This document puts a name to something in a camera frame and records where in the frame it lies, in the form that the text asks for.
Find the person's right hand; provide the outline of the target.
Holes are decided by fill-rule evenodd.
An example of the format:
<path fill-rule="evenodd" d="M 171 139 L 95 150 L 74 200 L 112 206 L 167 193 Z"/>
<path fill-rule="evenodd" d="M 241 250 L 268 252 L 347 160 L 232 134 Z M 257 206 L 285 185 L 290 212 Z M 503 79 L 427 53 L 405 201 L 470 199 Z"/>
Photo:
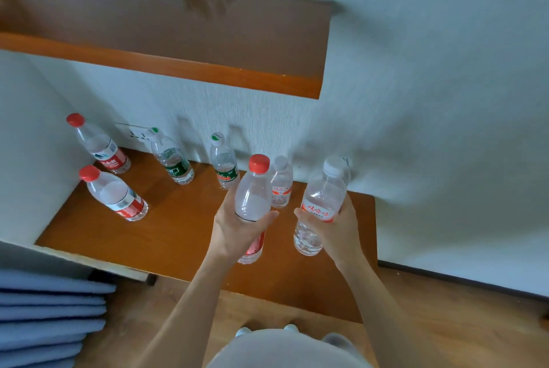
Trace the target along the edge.
<path fill-rule="evenodd" d="M 358 220 L 349 194 L 333 220 L 325 221 L 321 235 L 316 235 L 324 250 L 344 274 L 349 268 L 367 263 L 359 237 Z"/>

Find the person's left hand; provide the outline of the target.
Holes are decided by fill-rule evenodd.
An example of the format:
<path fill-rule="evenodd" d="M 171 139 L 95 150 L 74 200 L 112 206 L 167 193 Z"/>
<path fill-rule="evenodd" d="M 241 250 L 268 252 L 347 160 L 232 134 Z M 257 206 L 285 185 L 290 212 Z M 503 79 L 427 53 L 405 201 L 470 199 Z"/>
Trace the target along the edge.
<path fill-rule="evenodd" d="M 204 261 L 231 267 L 243 257 L 260 235 L 253 235 L 251 223 L 239 223 L 234 202 L 236 187 L 230 188 L 216 212 L 212 235 Z"/>

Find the large white-capped water bottle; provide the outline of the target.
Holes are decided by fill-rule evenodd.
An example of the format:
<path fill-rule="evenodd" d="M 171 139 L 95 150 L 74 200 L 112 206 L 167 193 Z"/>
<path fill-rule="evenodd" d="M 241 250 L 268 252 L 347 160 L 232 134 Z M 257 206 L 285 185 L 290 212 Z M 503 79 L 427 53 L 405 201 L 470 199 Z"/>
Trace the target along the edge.
<path fill-rule="evenodd" d="M 322 221 L 331 222 L 346 196 L 348 171 L 343 157 L 327 157 L 321 172 L 307 184 L 301 208 Z M 317 255 L 322 250 L 319 237 L 302 221 L 298 221 L 294 232 L 294 246 L 305 256 Z"/>

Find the red-capped water bottle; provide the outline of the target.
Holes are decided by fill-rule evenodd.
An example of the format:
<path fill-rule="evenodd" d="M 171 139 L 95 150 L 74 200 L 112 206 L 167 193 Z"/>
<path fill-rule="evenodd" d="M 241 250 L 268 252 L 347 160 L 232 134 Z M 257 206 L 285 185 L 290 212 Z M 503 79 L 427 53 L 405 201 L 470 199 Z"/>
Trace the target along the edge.
<path fill-rule="evenodd" d="M 272 185 L 269 169 L 269 157 L 263 154 L 250 157 L 249 171 L 241 179 L 235 196 L 234 210 L 239 223 L 249 225 L 271 210 Z"/>
<path fill-rule="evenodd" d="M 88 165 L 79 171 L 79 177 L 93 198 L 124 219 L 134 222 L 148 213 L 147 202 L 116 175 Z"/>
<path fill-rule="evenodd" d="M 75 130 L 78 142 L 105 169 L 120 175 L 131 168 L 130 158 L 98 125 L 76 112 L 69 114 L 66 122 Z"/>

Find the person's right forearm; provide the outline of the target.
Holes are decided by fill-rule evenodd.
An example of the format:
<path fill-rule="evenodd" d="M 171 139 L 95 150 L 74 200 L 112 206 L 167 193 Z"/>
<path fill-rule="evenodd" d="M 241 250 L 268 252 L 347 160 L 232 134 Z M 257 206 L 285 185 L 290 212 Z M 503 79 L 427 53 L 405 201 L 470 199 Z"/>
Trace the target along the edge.
<path fill-rule="evenodd" d="M 448 368 L 436 344 L 397 303 L 363 255 L 333 259 L 359 308 L 379 368 Z"/>

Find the person's left forearm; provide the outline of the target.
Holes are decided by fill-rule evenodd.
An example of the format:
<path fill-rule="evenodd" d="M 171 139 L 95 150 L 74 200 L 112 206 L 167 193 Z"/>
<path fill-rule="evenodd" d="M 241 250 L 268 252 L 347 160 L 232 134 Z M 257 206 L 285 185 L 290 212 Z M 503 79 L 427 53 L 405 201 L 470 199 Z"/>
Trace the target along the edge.
<path fill-rule="evenodd" d="M 207 252 L 136 368 L 202 368 L 223 281 L 242 255 Z"/>

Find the small white-capped water bottle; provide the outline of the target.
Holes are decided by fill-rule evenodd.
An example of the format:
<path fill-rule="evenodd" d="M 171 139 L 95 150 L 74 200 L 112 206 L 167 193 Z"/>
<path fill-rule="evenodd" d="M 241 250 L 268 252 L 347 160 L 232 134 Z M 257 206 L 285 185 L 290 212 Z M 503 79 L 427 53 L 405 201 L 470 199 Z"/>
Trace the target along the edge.
<path fill-rule="evenodd" d="M 285 156 L 277 156 L 273 161 L 271 177 L 272 207 L 281 209 L 288 205 L 293 186 L 293 167 Z"/>

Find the green-label water bottle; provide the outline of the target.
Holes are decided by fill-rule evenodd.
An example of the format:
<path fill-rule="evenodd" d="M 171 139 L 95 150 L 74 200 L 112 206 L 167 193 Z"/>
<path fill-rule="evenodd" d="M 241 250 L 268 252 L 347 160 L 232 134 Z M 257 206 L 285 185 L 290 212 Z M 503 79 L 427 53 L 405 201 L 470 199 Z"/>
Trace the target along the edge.
<path fill-rule="evenodd" d="M 240 180 L 237 157 L 221 132 L 210 135 L 210 161 L 221 188 L 228 191 Z"/>
<path fill-rule="evenodd" d="M 180 185 L 191 183 L 194 169 L 185 157 L 180 144 L 156 127 L 147 129 L 151 153 L 167 171 L 172 180 Z"/>

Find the person's light grey clothing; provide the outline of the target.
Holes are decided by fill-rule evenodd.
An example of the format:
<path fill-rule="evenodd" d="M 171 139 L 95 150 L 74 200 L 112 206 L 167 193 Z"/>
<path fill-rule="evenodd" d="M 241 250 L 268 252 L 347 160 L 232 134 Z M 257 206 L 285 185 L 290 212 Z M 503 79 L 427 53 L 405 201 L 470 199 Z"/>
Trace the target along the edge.
<path fill-rule="evenodd" d="M 227 344 L 206 368 L 373 368 L 338 333 L 315 339 L 284 329 L 243 333 Z"/>

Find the dark baseboard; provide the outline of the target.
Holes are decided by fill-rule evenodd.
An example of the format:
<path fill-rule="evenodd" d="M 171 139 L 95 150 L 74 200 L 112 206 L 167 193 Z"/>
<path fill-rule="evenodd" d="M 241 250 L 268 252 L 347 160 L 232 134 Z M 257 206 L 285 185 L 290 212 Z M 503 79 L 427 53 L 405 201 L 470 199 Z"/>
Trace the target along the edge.
<path fill-rule="evenodd" d="M 414 274 L 414 275 L 417 275 L 417 276 L 432 278 L 432 279 L 439 280 L 439 281 L 455 283 L 455 284 L 458 284 L 460 286 L 485 289 L 485 290 L 489 290 L 489 291 L 496 292 L 496 293 L 511 295 L 511 296 L 515 296 L 515 297 L 518 297 L 518 298 L 531 299 L 531 300 L 535 300 L 535 301 L 538 301 L 538 302 L 544 302 L 544 303 L 549 304 L 549 296 L 545 296 L 545 295 L 539 295 L 539 294 L 525 292 L 525 291 L 522 291 L 522 290 L 501 287 L 501 286 L 497 286 L 495 284 L 469 280 L 469 279 L 466 279 L 466 278 L 452 276 L 452 275 L 448 275 L 448 274 L 441 274 L 441 273 L 437 273 L 437 272 L 433 272 L 433 271 L 429 271 L 429 270 L 424 270 L 424 269 L 421 269 L 421 268 L 415 268 L 415 267 L 410 267 L 410 266 L 406 266 L 406 265 L 400 265 L 400 264 L 396 264 L 396 263 L 389 262 L 389 261 L 378 260 L 377 263 L 378 263 L 378 267 L 389 268 L 389 269 L 392 269 L 392 270 L 395 270 L 395 271 L 398 271 L 398 272 L 405 272 L 405 273 Z"/>

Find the blue folded blanket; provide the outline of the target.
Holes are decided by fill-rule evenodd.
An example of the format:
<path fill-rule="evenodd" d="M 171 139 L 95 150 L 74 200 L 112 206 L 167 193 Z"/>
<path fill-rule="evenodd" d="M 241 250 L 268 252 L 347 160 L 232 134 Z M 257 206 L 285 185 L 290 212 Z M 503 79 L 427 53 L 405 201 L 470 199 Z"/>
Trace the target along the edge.
<path fill-rule="evenodd" d="M 116 284 L 0 268 L 0 368 L 74 368 Z"/>

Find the white wall socket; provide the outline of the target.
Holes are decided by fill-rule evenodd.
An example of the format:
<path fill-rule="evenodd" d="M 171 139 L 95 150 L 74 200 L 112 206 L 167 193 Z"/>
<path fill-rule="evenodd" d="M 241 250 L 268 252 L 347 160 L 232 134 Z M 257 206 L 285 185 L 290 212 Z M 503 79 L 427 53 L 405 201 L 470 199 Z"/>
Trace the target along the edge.
<path fill-rule="evenodd" d="M 152 136 L 150 128 L 126 123 L 115 123 L 115 127 L 126 139 L 146 143 Z"/>

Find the brown wooden wall shelf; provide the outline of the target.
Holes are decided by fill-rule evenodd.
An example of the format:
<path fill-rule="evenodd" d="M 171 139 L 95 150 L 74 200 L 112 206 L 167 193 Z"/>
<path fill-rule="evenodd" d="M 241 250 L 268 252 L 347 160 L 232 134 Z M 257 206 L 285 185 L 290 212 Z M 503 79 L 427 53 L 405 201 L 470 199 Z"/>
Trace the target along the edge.
<path fill-rule="evenodd" d="M 324 0 L 0 0 L 0 50 L 319 99 Z"/>

